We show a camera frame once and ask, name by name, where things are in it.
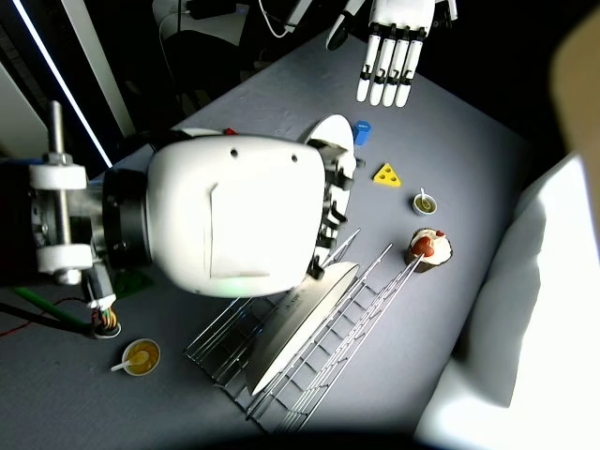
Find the small bowl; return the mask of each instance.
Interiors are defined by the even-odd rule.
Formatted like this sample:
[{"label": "small bowl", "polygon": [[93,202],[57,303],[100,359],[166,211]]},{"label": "small bowl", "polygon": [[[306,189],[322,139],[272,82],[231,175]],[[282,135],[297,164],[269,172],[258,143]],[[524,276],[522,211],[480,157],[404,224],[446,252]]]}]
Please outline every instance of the small bowl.
[{"label": "small bowl", "polygon": [[417,214],[418,216],[431,216],[432,214],[435,214],[436,211],[438,210],[438,203],[435,201],[435,199],[433,197],[431,197],[428,194],[425,194],[425,200],[427,200],[429,203],[431,203],[431,206],[433,206],[433,208],[431,209],[431,211],[423,211],[421,208],[419,208],[417,206],[416,201],[417,200],[421,200],[421,194],[416,194],[414,196],[414,199],[412,199],[412,209],[414,210],[414,213]]},{"label": "small bowl", "polygon": [[125,363],[128,360],[129,351],[133,348],[134,345],[137,345],[141,342],[150,342],[150,343],[154,344],[158,350],[158,358],[157,358],[156,363],[150,368],[150,370],[148,370],[144,373],[135,373],[135,372],[132,372],[129,367],[123,367],[123,370],[125,372],[127,372],[129,375],[131,375],[132,377],[143,377],[144,375],[149,374],[151,371],[153,371],[155,368],[157,368],[158,363],[160,362],[160,347],[158,346],[158,344],[156,344],[156,342],[154,340],[148,339],[146,337],[144,337],[142,339],[134,340],[129,345],[127,345],[127,348],[125,349],[125,351],[123,352],[123,356],[121,357],[121,362]]}]

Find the wire dish rack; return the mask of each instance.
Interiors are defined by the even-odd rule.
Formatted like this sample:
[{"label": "wire dish rack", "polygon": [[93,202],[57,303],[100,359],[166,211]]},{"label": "wire dish rack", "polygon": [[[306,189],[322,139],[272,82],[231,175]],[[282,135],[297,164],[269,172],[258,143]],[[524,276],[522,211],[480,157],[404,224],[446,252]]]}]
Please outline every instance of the wire dish rack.
[{"label": "wire dish rack", "polygon": [[[325,262],[341,261],[360,230]],[[358,276],[292,361],[256,396],[246,387],[245,367],[252,344],[284,294],[238,298],[185,350],[229,398],[266,432],[295,432],[315,413],[327,392],[396,298],[423,256],[414,260],[380,291],[368,276],[392,244]]]}]

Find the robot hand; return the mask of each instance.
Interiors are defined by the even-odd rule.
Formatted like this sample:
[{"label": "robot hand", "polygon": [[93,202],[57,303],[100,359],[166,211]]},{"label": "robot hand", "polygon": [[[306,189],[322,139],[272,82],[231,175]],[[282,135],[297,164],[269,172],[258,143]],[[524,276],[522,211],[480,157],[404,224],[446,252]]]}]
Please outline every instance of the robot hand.
[{"label": "robot hand", "polygon": [[[435,4],[445,0],[374,0],[369,20],[367,56],[360,73],[356,99],[377,106],[403,107],[411,91],[423,41],[433,22]],[[457,18],[456,0],[447,0],[450,20]],[[349,21],[365,0],[350,0],[327,39],[334,50],[348,36]]]}]

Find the green cable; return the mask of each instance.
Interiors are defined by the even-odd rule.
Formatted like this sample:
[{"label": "green cable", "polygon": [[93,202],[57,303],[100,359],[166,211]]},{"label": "green cable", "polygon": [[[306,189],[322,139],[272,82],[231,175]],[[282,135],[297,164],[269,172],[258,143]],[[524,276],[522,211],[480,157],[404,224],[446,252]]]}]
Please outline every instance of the green cable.
[{"label": "green cable", "polygon": [[28,301],[32,305],[40,308],[42,311],[54,316],[59,321],[76,325],[77,327],[80,327],[82,331],[89,330],[89,323],[86,323],[75,316],[71,316],[68,312],[64,311],[60,307],[56,307],[41,295],[38,295],[27,288],[14,288],[13,291],[23,300]]}]

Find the gray tabletop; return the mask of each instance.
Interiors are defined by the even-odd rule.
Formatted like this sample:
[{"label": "gray tabletop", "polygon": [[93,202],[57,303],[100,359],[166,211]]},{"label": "gray tabletop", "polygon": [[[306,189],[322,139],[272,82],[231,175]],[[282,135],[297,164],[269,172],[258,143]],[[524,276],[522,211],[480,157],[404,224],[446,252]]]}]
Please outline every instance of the gray tabletop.
[{"label": "gray tabletop", "polygon": [[[349,223],[362,231],[347,260],[369,263],[388,244],[373,284],[404,266],[416,229],[447,232],[454,257],[415,275],[311,419],[312,427],[413,430],[454,346],[512,214],[527,145],[515,133],[417,77],[406,108],[354,100],[365,44],[353,38],[328,52],[324,36],[282,58],[189,117],[182,127],[235,128],[297,140],[333,113],[372,125],[357,156]],[[143,148],[122,166],[143,169]],[[400,188],[371,181],[390,162]],[[439,204],[416,216],[410,199],[426,188]],[[258,432],[182,351],[226,301],[181,292],[157,270],[156,286],[116,304],[123,333],[88,341],[39,326],[0,339],[0,435],[7,448],[178,448]],[[39,290],[54,299],[72,292]],[[16,301],[10,293],[3,301]],[[68,305],[75,309],[78,305]],[[18,321],[0,317],[2,329]],[[135,379],[110,373],[134,338],[155,339],[162,361]]]}]

